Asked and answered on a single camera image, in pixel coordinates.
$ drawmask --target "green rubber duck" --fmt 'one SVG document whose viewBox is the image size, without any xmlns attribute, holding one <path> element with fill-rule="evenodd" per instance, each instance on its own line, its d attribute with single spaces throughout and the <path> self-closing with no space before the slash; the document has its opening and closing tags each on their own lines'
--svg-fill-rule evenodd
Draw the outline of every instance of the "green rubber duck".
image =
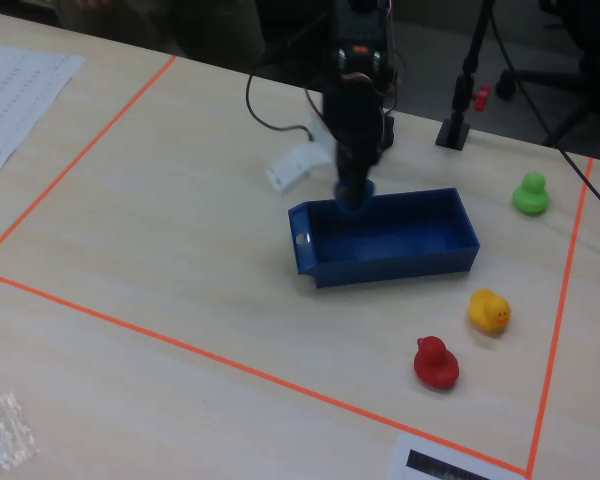
<svg viewBox="0 0 600 480">
<path fill-rule="evenodd" d="M 526 215 L 540 215 L 549 207 L 546 180 L 540 172 L 529 172 L 513 192 L 513 205 Z"/>
</svg>

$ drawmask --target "white paper card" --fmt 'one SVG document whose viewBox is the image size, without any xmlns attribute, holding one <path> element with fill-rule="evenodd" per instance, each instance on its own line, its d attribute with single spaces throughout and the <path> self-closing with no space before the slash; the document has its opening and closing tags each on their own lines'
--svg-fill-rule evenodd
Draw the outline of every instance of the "white paper card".
<svg viewBox="0 0 600 480">
<path fill-rule="evenodd" d="M 524 480 L 503 468 L 409 433 L 400 435 L 387 480 Z"/>
<path fill-rule="evenodd" d="M 293 186 L 313 167 L 331 163 L 325 150 L 315 142 L 294 147 L 280 160 L 267 168 L 267 177 L 278 192 Z"/>
<path fill-rule="evenodd" d="M 84 58 L 0 46 L 0 169 Z"/>
<path fill-rule="evenodd" d="M 315 112 L 311 113 L 314 141 L 294 147 L 266 170 L 271 185 L 278 192 L 291 188 L 313 167 L 335 165 L 336 140 Z"/>
</svg>

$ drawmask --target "clear plastic bag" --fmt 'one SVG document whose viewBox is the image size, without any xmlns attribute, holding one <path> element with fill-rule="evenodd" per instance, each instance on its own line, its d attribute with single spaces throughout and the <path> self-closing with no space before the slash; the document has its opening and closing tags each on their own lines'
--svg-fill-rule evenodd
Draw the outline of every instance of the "clear plastic bag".
<svg viewBox="0 0 600 480">
<path fill-rule="evenodd" d="M 0 397 L 0 470 L 8 470 L 37 453 L 22 409 L 13 393 Z"/>
</svg>

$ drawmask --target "blue plastic box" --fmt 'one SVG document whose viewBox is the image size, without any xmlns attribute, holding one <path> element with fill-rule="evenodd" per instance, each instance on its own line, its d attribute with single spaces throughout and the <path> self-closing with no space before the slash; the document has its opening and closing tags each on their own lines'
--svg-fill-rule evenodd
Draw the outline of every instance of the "blue plastic box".
<svg viewBox="0 0 600 480">
<path fill-rule="evenodd" d="M 317 288 L 468 272 L 480 248 L 455 188 L 377 195 L 356 217 L 306 202 L 289 222 L 298 274 Z"/>
</svg>

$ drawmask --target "white card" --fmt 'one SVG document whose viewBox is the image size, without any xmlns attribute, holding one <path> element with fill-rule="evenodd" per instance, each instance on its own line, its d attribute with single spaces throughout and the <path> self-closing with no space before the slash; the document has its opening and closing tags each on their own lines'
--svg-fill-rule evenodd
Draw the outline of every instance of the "white card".
<svg viewBox="0 0 600 480">
<path fill-rule="evenodd" d="M 524 477 L 452 448 L 403 433 L 387 480 L 524 480 Z"/>
<path fill-rule="evenodd" d="M 315 113 L 311 131 L 313 142 L 294 147 L 267 168 L 267 177 L 276 191 L 288 190 L 313 167 L 335 163 L 336 141 Z"/>
</svg>

